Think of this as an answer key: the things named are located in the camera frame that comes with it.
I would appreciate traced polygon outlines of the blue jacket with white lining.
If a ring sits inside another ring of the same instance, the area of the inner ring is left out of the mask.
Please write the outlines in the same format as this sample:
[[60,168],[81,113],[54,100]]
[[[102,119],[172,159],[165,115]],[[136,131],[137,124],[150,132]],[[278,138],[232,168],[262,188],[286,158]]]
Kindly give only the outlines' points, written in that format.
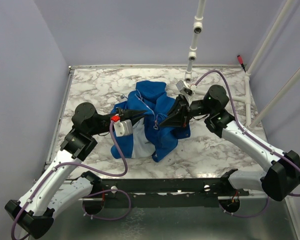
[[145,111],[145,117],[133,125],[131,135],[115,137],[125,158],[151,157],[160,162],[177,147],[179,139],[191,136],[189,126],[159,126],[167,118],[174,102],[175,99],[167,95],[166,83],[145,80],[136,83],[127,100],[113,107],[112,113],[116,112],[116,108]]

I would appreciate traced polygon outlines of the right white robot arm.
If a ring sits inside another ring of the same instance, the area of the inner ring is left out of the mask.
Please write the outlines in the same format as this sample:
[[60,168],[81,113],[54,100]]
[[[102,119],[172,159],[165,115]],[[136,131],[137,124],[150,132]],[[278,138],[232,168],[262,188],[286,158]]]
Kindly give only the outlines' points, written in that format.
[[229,98],[223,86],[211,86],[201,100],[193,100],[194,85],[181,80],[176,86],[180,94],[161,127],[185,128],[190,119],[207,116],[204,123],[211,133],[236,145],[262,167],[256,172],[234,170],[226,174],[227,179],[219,184],[224,195],[230,196],[238,189],[257,190],[279,202],[300,185],[300,156],[271,146],[236,122],[225,109]]

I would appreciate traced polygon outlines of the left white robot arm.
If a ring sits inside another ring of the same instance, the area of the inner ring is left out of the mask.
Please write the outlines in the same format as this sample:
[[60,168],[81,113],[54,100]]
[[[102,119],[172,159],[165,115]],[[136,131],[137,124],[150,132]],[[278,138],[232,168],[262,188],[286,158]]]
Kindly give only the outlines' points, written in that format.
[[4,209],[13,219],[10,236],[16,226],[28,236],[41,238],[55,218],[82,197],[102,195],[101,178],[105,172],[84,165],[96,147],[95,135],[109,132],[111,138],[128,136],[133,125],[145,116],[145,110],[116,107],[113,113],[99,114],[90,102],[79,104],[71,118],[72,129],[65,136],[54,160],[31,189],[18,200],[9,200]]

